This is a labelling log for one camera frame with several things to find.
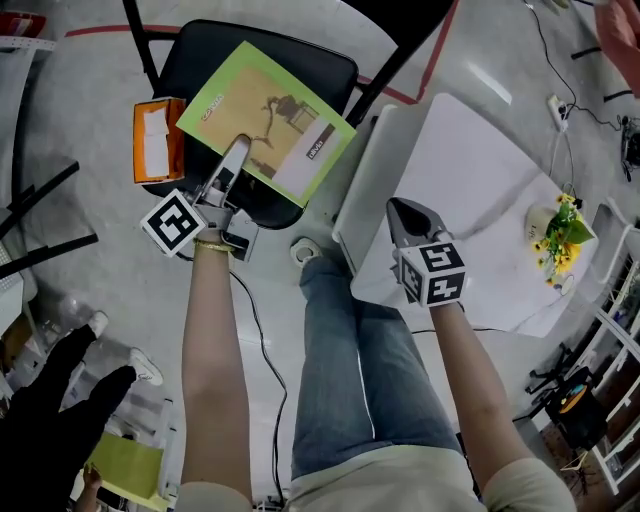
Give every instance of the black and white marker cube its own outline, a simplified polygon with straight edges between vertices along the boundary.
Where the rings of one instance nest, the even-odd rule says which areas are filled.
[[[457,302],[466,282],[466,268],[455,241],[399,250],[400,283],[421,306]]]
[[[174,189],[147,216],[140,227],[166,256],[173,256],[206,227],[198,212]]]

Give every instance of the orange box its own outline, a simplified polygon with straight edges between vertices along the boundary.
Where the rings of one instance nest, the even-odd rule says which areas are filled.
[[[184,112],[186,101],[178,98],[138,103],[133,108],[133,181],[134,183],[161,183],[184,178],[184,132],[176,127],[176,122]],[[169,154],[169,175],[147,175],[144,157],[144,114],[165,110],[167,128],[167,148]]]

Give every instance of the white t-shirt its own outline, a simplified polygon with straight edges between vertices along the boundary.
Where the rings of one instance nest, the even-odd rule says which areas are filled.
[[[289,512],[575,512],[571,493],[538,459],[522,459],[496,473],[484,504],[462,455],[443,448],[389,446],[293,481]],[[176,512],[247,512],[249,501],[228,487],[188,483]]]

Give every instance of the black pants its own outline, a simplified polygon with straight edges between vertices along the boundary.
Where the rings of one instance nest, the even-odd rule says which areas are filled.
[[[88,400],[58,412],[71,373],[95,339],[85,325],[60,340],[35,382],[14,395],[2,425],[3,442],[10,443],[15,464],[9,481],[17,490],[30,480],[31,491],[22,492],[29,496],[36,492],[34,498],[42,498],[46,510],[64,510],[78,471],[136,380],[133,367],[123,366],[98,382]],[[34,470],[42,476],[35,488]],[[25,495],[20,498],[26,506]]]

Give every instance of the shirt sleeve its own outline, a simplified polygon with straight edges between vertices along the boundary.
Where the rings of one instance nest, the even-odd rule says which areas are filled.
[[[483,493],[492,512],[575,512],[576,504],[562,480],[539,459],[521,459],[498,471]]]
[[[249,500],[235,489],[210,482],[180,486],[176,512],[251,512]]]

